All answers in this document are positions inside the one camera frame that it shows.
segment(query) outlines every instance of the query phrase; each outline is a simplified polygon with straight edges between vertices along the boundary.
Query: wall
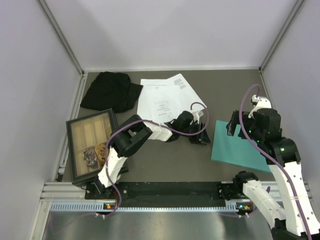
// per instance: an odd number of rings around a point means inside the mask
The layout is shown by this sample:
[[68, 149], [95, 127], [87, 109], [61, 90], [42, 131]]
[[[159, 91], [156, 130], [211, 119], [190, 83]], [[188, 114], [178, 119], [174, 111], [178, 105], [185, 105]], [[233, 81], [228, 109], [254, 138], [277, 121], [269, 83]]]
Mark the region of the wall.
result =
[[85, 70], [257, 68], [294, 0], [46, 0]]
[[320, 1], [307, 0], [264, 75], [286, 137], [301, 155], [302, 173], [320, 210]]
[[0, 235], [26, 239], [79, 74], [35, 0], [0, 3]]

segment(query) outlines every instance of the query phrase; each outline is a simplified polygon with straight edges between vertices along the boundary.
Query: table surface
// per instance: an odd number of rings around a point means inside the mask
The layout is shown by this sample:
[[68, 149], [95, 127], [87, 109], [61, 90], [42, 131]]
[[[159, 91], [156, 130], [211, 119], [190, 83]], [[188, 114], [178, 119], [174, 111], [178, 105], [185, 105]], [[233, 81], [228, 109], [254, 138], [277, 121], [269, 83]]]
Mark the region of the table surface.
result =
[[[233, 110], [239, 109], [247, 89], [262, 81], [257, 69], [251, 70], [188, 70], [188, 71], [135, 71], [126, 72], [132, 83], [139, 84], [141, 79], [167, 79], [181, 73], [191, 87], [207, 105], [210, 121], [207, 133], [213, 141], [216, 120], [230, 120]], [[98, 72], [90, 72], [84, 89], [86, 94]], [[134, 108], [124, 113], [117, 113], [118, 124], [137, 113], [138, 101]], [[250, 101], [244, 106], [251, 109]], [[97, 111], [80, 108], [78, 117], [88, 116]], [[156, 140], [147, 141], [141, 149], [128, 158], [129, 172], [122, 174], [123, 182], [215, 182], [231, 181], [243, 170], [254, 172], [261, 181], [273, 181], [269, 173], [240, 166], [212, 161], [212, 144], [191, 144], [187, 137], [166, 143]], [[71, 181], [70, 164], [67, 163], [63, 176], [64, 182]]]

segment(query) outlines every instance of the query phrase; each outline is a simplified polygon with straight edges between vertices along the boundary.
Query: box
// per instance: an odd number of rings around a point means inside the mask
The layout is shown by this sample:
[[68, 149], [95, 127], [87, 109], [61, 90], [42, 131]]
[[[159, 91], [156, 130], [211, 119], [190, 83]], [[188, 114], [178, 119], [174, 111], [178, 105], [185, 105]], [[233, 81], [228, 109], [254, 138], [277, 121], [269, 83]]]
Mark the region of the box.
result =
[[[94, 180], [105, 164], [105, 145], [118, 126], [112, 109], [66, 122], [72, 184]], [[128, 172], [125, 162], [120, 173]]]

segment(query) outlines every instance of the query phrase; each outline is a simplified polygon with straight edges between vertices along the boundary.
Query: teal folder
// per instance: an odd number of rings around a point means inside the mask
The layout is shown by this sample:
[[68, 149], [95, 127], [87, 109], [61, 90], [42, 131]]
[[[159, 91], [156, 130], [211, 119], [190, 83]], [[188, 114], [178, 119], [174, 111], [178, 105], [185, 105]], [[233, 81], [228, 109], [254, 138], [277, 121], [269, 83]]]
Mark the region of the teal folder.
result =
[[238, 137], [240, 125], [234, 136], [227, 135], [227, 122], [216, 121], [211, 160], [271, 173], [266, 159], [248, 140]]

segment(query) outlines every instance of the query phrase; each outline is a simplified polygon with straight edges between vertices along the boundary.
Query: folded black fabric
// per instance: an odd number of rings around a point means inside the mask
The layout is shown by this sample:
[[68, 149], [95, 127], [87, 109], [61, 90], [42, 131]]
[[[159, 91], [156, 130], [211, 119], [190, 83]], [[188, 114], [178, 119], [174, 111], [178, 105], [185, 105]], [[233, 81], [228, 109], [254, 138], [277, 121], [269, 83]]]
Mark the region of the folded black fabric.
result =
[[123, 113], [134, 107], [142, 85], [131, 83], [125, 73], [100, 72], [86, 92], [80, 106], [92, 110], [113, 109]]

